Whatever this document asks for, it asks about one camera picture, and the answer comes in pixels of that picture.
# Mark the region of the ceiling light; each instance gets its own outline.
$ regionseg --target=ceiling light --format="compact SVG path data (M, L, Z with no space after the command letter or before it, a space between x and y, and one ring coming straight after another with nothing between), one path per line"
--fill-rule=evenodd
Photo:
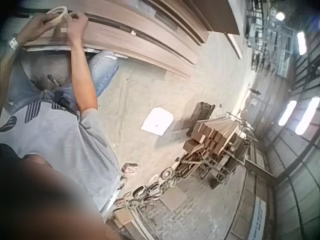
M303 55L307 52L305 33L301 31L296 36L298 37L299 53L300 55Z
M291 101L288 103L288 105L286 106L286 110L284 111L282 117L279 120L279 123L278 123L279 126L284 126L287 123L296 105L297 105L297 101Z
M280 11L275 15L275 18L278 19L279 21L283 21L286 18L286 15Z
M309 103L308 108L306 109L306 111L303 115L303 118L301 119L301 121L299 122L298 126L295 129L296 134L302 135L305 133L305 131L309 127L310 122L313 119L313 117L317 111L319 103L320 103L320 97L312 98L311 102Z

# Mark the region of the gray t-shirt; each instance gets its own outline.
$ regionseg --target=gray t-shirt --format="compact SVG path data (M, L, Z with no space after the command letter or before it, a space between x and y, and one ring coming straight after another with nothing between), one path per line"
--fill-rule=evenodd
M34 101L0 128L0 143L20 158L40 155L83 187L102 210L120 180L117 157L102 129L96 109L86 110L78 120L56 103Z

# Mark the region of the concrete floor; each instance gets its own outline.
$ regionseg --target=concrete floor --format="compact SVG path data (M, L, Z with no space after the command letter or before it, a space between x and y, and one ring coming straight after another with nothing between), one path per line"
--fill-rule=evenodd
M246 169L239 166L229 180L212 190L208 178L195 172L178 184L187 199L171 212L162 201L143 212L151 233L160 240L223 240L235 217Z
M129 181L120 196L145 185L184 154L188 120L197 103L215 104L213 118L238 111L234 108L239 108L253 81L252 50L245 46L242 49L240 60L224 34L210 33L190 79L137 60L119 60L118 73L99 98L99 110L120 166L139 165L137 173L127 176ZM163 136L141 130L155 107L162 107L174 116Z

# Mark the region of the white sign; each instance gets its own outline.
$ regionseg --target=white sign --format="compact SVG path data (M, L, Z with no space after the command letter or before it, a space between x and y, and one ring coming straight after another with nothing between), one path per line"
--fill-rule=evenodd
M162 107L156 107L151 110L141 129L162 136L173 121L174 116L172 113Z
M259 197L255 198L254 212L248 240L262 240L266 222L267 205Z

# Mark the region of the jeans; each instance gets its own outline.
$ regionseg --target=jeans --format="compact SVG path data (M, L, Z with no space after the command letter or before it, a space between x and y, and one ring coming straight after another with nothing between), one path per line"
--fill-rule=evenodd
M96 96L99 97L110 84L112 78L119 69L117 59L113 52L102 51L96 54L89 61L88 65L91 71ZM67 103L64 107L67 107L74 112L79 110L71 83L60 87L56 92L48 90L41 91L28 78L19 57L17 57L12 67L8 96L4 108L10 115L13 115L35 100L56 102L57 93L59 93L58 95L60 95L64 102Z

